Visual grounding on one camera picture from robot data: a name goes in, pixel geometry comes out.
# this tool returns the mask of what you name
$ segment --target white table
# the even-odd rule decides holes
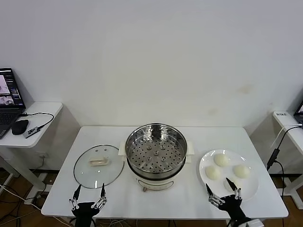
[[[241,207],[250,218],[281,218],[288,211],[260,157],[243,128],[177,127],[193,142],[195,155],[185,164],[175,184],[163,191],[143,192],[126,164],[121,175],[106,187],[107,203],[96,218],[131,219],[228,219],[226,212],[208,202],[205,187],[197,175],[201,157],[212,149],[232,150],[250,160],[259,176],[259,190]],[[69,198],[78,183],[73,167],[87,149],[101,144],[119,147],[135,127],[82,127],[42,208],[46,216],[73,217]],[[96,201],[100,189],[82,188],[78,202]]]
[[[31,106],[29,106],[25,112],[27,112],[28,114],[34,114],[37,112],[50,113],[54,115],[54,117],[56,117],[61,109],[62,103],[35,102]],[[51,116],[45,114],[37,114],[34,116],[19,118],[19,120],[22,119],[29,119],[29,125],[27,127],[27,130],[29,130],[48,122],[51,119]],[[50,126],[51,123],[52,122],[44,126],[38,133],[32,135],[27,139],[24,138],[23,135],[13,135],[11,133],[11,130],[9,130],[6,135],[2,139],[0,139],[0,156],[2,157],[0,159],[0,162],[3,167],[7,169],[9,173],[11,173],[9,178],[6,180],[5,184],[8,184],[9,180],[13,176],[18,176],[18,174],[16,174],[16,171],[19,172],[34,186],[31,192],[28,194],[28,198],[34,197],[38,191],[42,191],[44,188],[46,192],[50,190],[51,185],[45,186],[45,184],[42,182],[47,174],[40,174],[39,178],[36,177],[21,160],[14,156],[14,154],[9,148],[32,148],[38,143],[38,141],[46,132],[47,128]]]
[[[284,131],[295,127],[291,126],[292,124],[298,124],[298,122],[294,118],[294,112],[274,111],[273,115],[277,122],[281,125],[281,127],[285,127]],[[294,143],[294,145],[298,148],[298,150],[303,154],[303,129],[291,129],[290,131],[288,131],[287,135]],[[293,182],[291,182],[289,178],[285,178],[284,182],[286,185],[286,187],[284,188],[284,195],[291,196],[297,208],[303,210],[303,202],[299,194],[297,193],[297,189],[303,186],[303,175],[295,179]],[[282,189],[278,189],[278,191],[280,194],[282,194]]]

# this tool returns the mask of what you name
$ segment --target steamed bun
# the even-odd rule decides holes
[[[226,167],[229,164],[228,156],[225,154],[216,154],[214,156],[214,162],[221,167]]]
[[[231,177],[229,179],[236,185],[237,188],[241,188],[239,181],[237,181],[234,177]],[[226,190],[228,190],[229,192],[233,192],[231,186],[229,185],[229,183],[226,179],[224,180],[223,184],[224,184],[224,187],[226,188]]]
[[[205,168],[206,176],[211,180],[218,180],[221,176],[219,168],[216,166],[208,166]]]
[[[250,176],[250,169],[244,165],[237,165],[233,168],[233,173],[239,178],[248,178]]]

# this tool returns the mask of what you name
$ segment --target computer mouse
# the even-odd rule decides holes
[[[14,122],[11,126],[11,133],[14,135],[20,135],[24,133],[27,129],[28,122],[28,120]]]

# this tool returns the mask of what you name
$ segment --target glass lid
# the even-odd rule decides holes
[[[99,145],[85,151],[74,167],[76,181],[85,188],[101,188],[103,183],[112,183],[124,167],[118,151],[111,145]]]

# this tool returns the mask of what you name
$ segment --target laptop keyboard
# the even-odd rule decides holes
[[[0,124],[7,125],[16,117],[16,113],[0,113]]]

